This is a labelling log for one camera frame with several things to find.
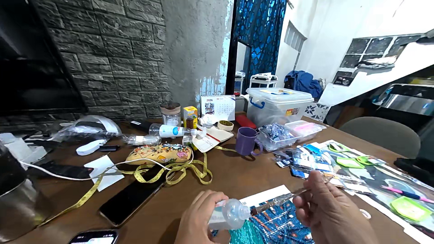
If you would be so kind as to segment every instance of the phone screen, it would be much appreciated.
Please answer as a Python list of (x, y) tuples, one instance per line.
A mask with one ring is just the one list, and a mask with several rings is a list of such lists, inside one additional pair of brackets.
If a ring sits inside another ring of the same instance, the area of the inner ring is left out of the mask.
[[(155, 165), (143, 174), (143, 178), (148, 181), (156, 176), (160, 170), (161, 167)], [(134, 181), (104, 203), (99, 208), (99, 211), (115, 226), (121, 225), (143, 202), (160, 189), (166, 182), (166, 173), (167, 171), (154, 183), (140, 183)]]
[(69, 244), (113, 244), (117, 237), (116, 231), (87, 231), (76, 235)]

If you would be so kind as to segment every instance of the black office chair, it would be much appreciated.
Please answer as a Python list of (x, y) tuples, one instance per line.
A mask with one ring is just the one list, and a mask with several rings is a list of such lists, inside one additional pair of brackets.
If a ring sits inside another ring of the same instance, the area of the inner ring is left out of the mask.
[(421, 140), (416, 132), (406, 125), (388, 119), (355, 118), (339, 129), (407, 158), (416, 158), (421, 148)]

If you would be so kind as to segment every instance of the desk calendar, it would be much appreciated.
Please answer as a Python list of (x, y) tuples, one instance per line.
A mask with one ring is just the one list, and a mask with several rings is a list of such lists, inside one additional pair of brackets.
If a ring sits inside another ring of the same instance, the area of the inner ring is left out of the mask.
[(219, 120), (235, 120), (235, 95), (201, 96), (201, 114)]

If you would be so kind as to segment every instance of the purple mug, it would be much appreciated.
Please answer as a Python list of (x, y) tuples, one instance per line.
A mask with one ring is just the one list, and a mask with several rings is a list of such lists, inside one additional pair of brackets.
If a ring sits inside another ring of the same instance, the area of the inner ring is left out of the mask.
[[(262, 153), (262, 144), (256, 139), (257, 131), (250, 127), (241, 127), (238, 129), (237, 142), (235, 143), (235, 151), (242, 156), (250, 154), (257, 156)], [(260, 152), (254, 153), (255, 143), (259, 145)]]

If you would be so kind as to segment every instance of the white charging cable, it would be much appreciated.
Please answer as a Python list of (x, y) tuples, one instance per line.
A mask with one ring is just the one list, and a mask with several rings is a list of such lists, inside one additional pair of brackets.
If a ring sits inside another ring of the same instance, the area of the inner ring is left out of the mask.
[[(190, 164), (190, 163), (193, 161), (193, 158), (194, 158), (194, 155), (193, 155), (193, 153), (192, 153), (192, 154), (191, 154), (191, 160), (190, 160), (190, 162), (188, 162), (188, 164)], [(115, 164), (115, 165), (113, 165), (113, 166), (111, 166), (111, 167), (106, 168), (105, 170), (107, 170), (107, 169), (109, 169), (109, 168), (113, 168), (113, 167), (115, 167), (115, 166), (117, 166), (117, 165), (121, 165), (121, 164), (129, 163), (129, 162), (134, 162), (134, 161), (138, 161), (138, 160), (149, 160), (149, 161), (151, 161), (151, 162), (153, 162), (153, 163), (155, 163), (155, 164), (161, 166), (162, 168), (164, 168), (164, 169), (166, 169), (166, 170), (171, 170), (170, 168), (167, 168), (167, 167), (163, 166), (162, 164), (160, 164), (159, 162), (157, 162), (157, 161), (155, 161), (155, 160), (152, 160), (152, 159), (149, 159), (149, 158), (139, 158), (139, 159), (134, 159), (134, 160), (129, 160), (129, 161), (120, 162), (120, 163), (117, 163), (117, 164)], [(23, 165), (27, 165), (27, 166), (29, 166), (29, 167), (33, 167), (33, 168), (39, 169), (39, 170), (41, 170), (41, 171), (43, 171), (43, 172), (45, 172), (45, 173), (47, 173), (47, 174), (49, 174), (49, 175), (51, 175), (51, 176), (58, 177), (58, 178), (62, 178), (62, 179), (65, 179), (65, 180), (87, 181), (87, 180), (92, 180), (92, 179), (99, 178), (99, 177), (103, 174), (103, 173), (102, 173), (102, 174), (100, 174), (100, 175), (97, 175), (97, 176), (92, 177), (92, 178), (87, 178), (87, 179), (76, 179), (76, 178), (70, 178), (70, 177), (66, 177), (66, 176), (56, 175), (56, 174), (51, 173), (50, 171), (48, 171), (48, 170), (46, 170), (46, 169), (44, 169), (44, 168), (42, 168), (42, 167), (39, 167), (39, 166), (37, 166), (37, 165), (33, 165), (33, 164), (29, 164), (29, 163), (21, 162), (21, 161), (19, 161), (19, 162), (20, 162), (21, 164), (23, 164)], [(105, 173), (105, 175), (118, 175), (118, 174), (119, 174), (118, 172), (114, 172), (114, 173)]]

